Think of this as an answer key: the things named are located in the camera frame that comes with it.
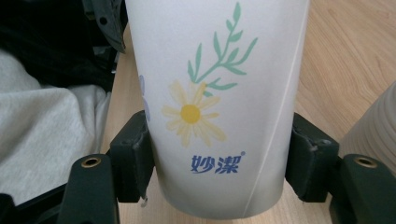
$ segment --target brass insert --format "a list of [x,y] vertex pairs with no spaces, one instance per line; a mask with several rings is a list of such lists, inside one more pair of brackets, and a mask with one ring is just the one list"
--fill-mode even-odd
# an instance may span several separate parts
[[357,164],[367,167],[367,168],[376,168],[377,164],[375,161],[364,158],[364,157],[357,157],[354,160]]
[[90,157],[87,160],[85,160],[84,162],[82,162],[81,166],[84,168],[92,168],[92,167],[98,165],[100,162],[101,162],[100,158]]

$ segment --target flower stem print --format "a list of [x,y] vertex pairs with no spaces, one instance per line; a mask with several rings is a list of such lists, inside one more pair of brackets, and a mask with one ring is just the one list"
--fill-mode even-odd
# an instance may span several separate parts
[[233,47],[242,37],[243,31],[237,31],[239,19],[241,18],[241,7],[236,3],[233,10],[233,18],[225,22],[228,29],[228,37],[225,43],[220,44],[218,33],[213,37],[213,47],[217,54],[217,61],[206,71],[201,70],[201,58],[203,52],[202,43],[199,44],[195,52],[195,61],[188,61],[188,74],[190,76],[190,86],[183,88],[176,80],[169,86],[169,90],[176,106],[165,105],[162,113],[170,120],[166,123],[166,128],[171,132],[176,132],[181,138],[181,145],[188,147],[191,137],[201,138],[204,143],[211,147],[212,139],[225,141],[226,135],[223,130],[211,122],[219,117],[219,113],[204,113],[209,107],[217,104],[220,100],[214,96],[212,91],[227,91],[237,85],[237,83],[221,84],[221,77],[214,77],[208,80],[218,68],[225,68],[231,74],[244,76],[247,73],[238,66],[248,59],[250,52],[257,43],[255,38],[251,41],[242,57],[238,57],[241,50]]
[[[234,48],[230,52],[230,47],[232,43],[238,42],[242,37],[243,30],[236,31],[236,26],[239,22],[240,17],[241,17],[241,7],[239,3],[236,3],[235,9],[233,11],[233,19],[231,21],[230,20],[226,21],[226,26],[229,31],[229,34],[226,43],[223,44],[223,50],[221,50],[222,46],[219,42],[218,33],[215,32],[213,37],[213,47],[218,56],[218,60],[201,75],[199,75],[199,72],[200,72],[201,57],[202,57],[202,44],[198,46],[198,49],[195,53],[195,68],[192,66],[191,61],[190,60],[188,61],[188,73],[190,75],[191,82],[197,84],[201,83],[212,72],[214,72],[216,69],[221,67],[227,69],[229,72],[238,76],[244,76],[247,74],[237,66],[247,60],[250,52],[253,50],[254,46],[256,45],[258,38],[256,37],[255,39],[253,39],[250,45],[248,46],[247,50],[245,51],[244,55],[239,60],[236,60],[239,53],[239,48]],[[237,85],[237,83],[228,83],[221,85],[219,84],[220,80],[221,77],[218,77],[210,82],[207,81],[206,83],[208,84],[206,85],[206,87],[217,91],[226,91]],[[204,95],[211,96],[213,94],[209,90],[205,90]]]
[[145,77],[142,75],[139,76],[139,83],[140,83],[140,90],[142,91],[142,98],[143,98],[143,106],[145,107],[146,119],[150,121],[150,114],[149,114],[149,104],[145,99]]

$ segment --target green leaf branch print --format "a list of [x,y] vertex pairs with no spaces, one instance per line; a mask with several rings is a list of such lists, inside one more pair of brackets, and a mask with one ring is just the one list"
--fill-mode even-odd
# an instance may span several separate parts
[[213,36],[213,48],[218,56],[218,60],[213,63],[213,65],[207,69],[205,72],[200,74],[200,66],[201,66],[201,58],[203,46],[202,43],[198,46],[198,49],[195,53],[195,66],[193,66],[192,62],[188,61],[188,73],[192,83],[198,84],[205,81],[206,89],[204,91],[204,96],[212,96],[213,94],[208,90],[212,89],[215,91],[226,91],[230,88],[233,88],[237,85],[237,83],[225,83],[219,84],[221,78],[218,77],[214,80],[208,80],[208,76],[212,74],[215,70],[219,68],[225,68],[230,73],[238,76],[244,76],[247,73],[241,70],[238,65],[241,65],[244,61],[248,59],[251,51],[257,43],[258,38],[256,37],[250,42],[247,50],[243,53],[243,56],[238,59],[239,53],[242,51],[240,48],[232,48],[232,45],[237,44],[237,42],[242,38],[244,33],[243,30],[237,31],[236,26],[241,18],[241,7],[239,3],[236,3],[235,9],[233,10],[233,18],[232,20],[227,20],[226,26],[229,31],[228,37],[224,44],[221,44],[218,33],[215,32]]

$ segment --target wooden surface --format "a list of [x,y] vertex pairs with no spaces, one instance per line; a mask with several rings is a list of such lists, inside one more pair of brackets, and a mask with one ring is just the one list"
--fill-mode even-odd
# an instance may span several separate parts
[[[120,56],[103,150],[143,108],[129,30]],[[396,1],[312,0],[295,111],[339,141],[396,78]],[[121,223],[332,223],[326,203],[302,203],[285,183],[280,201],[252,218],[214,221],[183,214],[160,193],[157,177],[148,205],[121,204]]]

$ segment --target paper cup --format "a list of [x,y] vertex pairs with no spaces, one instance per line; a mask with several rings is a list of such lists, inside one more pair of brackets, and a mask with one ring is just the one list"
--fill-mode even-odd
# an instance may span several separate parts
[[251,217],[280,198],[308,0],[127,0],[165,199]]
[[378,97],[341,140],[340,152],[378,159],[396,175],[396,82]]

